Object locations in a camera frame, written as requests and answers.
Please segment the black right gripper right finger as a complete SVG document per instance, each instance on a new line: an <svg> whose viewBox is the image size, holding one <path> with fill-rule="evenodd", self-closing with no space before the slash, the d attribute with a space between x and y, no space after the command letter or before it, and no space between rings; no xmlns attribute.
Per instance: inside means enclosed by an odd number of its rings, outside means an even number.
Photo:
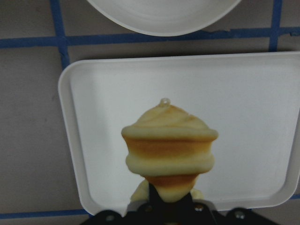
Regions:
<svg viewBox="0 0 300 225"><path fill-rule="evenodd" d="M181 225L259 225L260 216L244 208L229 211L226 215L211 209L208 203L194 202L190 193L180 198Z"/></svg>

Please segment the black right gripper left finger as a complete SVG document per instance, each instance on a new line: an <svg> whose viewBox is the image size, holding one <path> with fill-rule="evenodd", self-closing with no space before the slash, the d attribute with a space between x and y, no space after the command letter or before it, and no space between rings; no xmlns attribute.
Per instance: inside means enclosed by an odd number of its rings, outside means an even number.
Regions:
<svg viewBox="0 0 300 225"><path fill-rule="evenodd" d="M86 220L88 225L163 225L162 199L153 185L149 185L149 199L129 204L124 216L113 211L103 210Z"/></svg>

